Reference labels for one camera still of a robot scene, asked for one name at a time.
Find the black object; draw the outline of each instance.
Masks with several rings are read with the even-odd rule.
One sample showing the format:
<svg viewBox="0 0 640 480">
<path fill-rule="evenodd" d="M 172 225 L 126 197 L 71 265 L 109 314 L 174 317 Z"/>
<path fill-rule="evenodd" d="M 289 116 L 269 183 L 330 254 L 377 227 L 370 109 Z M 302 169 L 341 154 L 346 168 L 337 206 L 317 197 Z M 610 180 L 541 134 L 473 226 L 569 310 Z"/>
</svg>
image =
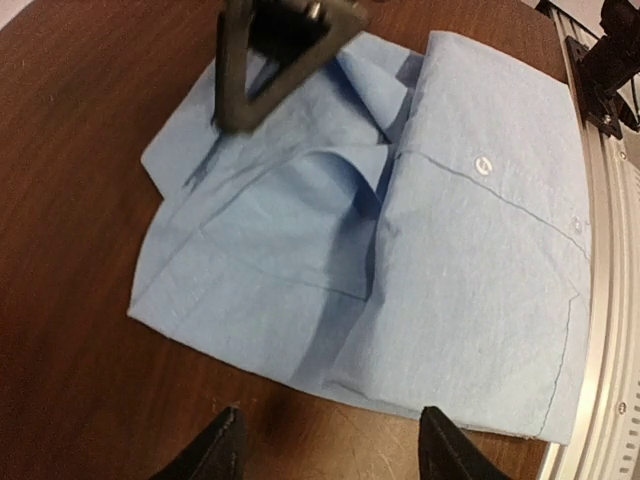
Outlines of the black object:
<svg viewBox="0 0 640 480">
<path fill-rule="evenodd" d="M 242 480 L 246 443 L 244 415 L 227 407 L 150 480 Z"/>
<path fill-rule="evenodd" d="M 583 118 L 620 139 L 620 121 L 640 131 L 636 115 L 618 93 L 640 71 L 640 12 L 627 0 L 605 0 L 601 15 L 605 35 L 591 50 L 571 37 L 566 44 Z"/>
<path fill-rule="evenodd" d="M 244 416 L 226 408 L 178 457 L 150 480 L 242 480 Z M 420 418 L 420 480 L 508 480 L 437 407 Z"/>
<path fill-rule="evenodd" d="M 218 17 L 215 120 L 225 132 L 250 132 L 367 24 L 352 0 L 227 0 Z M 279 69 L 247 95 L 252 48 Z"/>
</svg>

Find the white button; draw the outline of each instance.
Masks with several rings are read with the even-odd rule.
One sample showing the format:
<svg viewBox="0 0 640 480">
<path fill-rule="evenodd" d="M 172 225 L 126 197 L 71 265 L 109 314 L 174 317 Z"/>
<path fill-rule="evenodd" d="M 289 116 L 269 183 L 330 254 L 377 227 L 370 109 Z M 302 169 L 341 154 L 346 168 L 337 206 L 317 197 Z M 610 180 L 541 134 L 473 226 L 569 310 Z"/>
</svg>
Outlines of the white button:
<svg viewBox="0 0 640 480">
<path fill-rule="evenodd" d="M 580 220 L 578 219 L 578 217 L 573 217 L 572 225 L 576 233 L 582 233 L 582 223 L 580 223 Z"/>
<path fill-rule="evenodd" d="M 480 175 L 486 177 L 493 171 L 491 160 L 489 160 L 487 157 L 476 158 L 476 170 L 478 170 L 478 173 Z"/>
</svg>

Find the brown wooden surface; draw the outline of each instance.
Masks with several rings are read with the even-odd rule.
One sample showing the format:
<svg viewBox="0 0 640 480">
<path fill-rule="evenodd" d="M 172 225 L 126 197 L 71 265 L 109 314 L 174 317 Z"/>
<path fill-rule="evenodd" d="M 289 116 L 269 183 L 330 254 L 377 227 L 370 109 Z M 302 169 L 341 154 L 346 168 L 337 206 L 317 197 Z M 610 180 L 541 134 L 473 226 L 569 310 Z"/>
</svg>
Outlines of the brown wooden surface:
<svg viewBox="0 0 640 480">
<path fill-rule="evenodd" d="M 417 478 L 416 422 L 293 392 L 126 316 L 160 202 L 140 154 L 213 58 L 218 5 L 37 0 L 0 31 L 2 478 L 145 478 L 227 404 L 251 427 L 249 480 Z M 366 5 L 371 31 L 414 49 L 454 30 L 564 78 L 553 25 L 516 0 Z M 535 476 L 544 443 L 472 438 Z"/>
</svg>

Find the light blue fabric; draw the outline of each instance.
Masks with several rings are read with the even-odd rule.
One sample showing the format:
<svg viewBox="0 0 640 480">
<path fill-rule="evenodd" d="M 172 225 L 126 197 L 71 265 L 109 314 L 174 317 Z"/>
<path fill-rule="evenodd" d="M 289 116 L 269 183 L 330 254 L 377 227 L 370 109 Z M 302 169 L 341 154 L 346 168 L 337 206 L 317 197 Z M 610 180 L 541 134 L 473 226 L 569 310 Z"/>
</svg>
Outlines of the light blue fabric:
<svg viewBox="0 0 640 480">
<path fill-rule="evenodd" d="M 312 394 L 568 442 L 590 228 L 566 85 L 456 34 L 424 62 L 363 34 L 227 137 L 214 76 L 143 156 L 165 200 L 129 314 Z"/>
</svg>

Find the wood grain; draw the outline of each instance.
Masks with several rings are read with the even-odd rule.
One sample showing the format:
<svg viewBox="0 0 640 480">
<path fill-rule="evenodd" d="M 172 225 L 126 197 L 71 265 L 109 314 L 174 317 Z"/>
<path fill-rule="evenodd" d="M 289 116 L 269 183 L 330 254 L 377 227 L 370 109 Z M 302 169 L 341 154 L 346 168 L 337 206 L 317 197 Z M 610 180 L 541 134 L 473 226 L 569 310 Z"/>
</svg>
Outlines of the wood grain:
<svg viewBox="0 0 640 480">
<path fill-rule="evenodd" d="M 564 79 L 553 25 L 516 0 L 365 5 L 371 31 L 416 50 L 453 30 Z M 251 427 L 249 480 L 417 478 L 416 422 L 294 392 L 126 316 L 160 202 L 140 154 L 213 58 L 219 6 L 38 0 L 0 31 L 3 478 L 145 478 L 227 404 Z M 471 436 L 535 477 L 543 442 Z"/>
</svg>

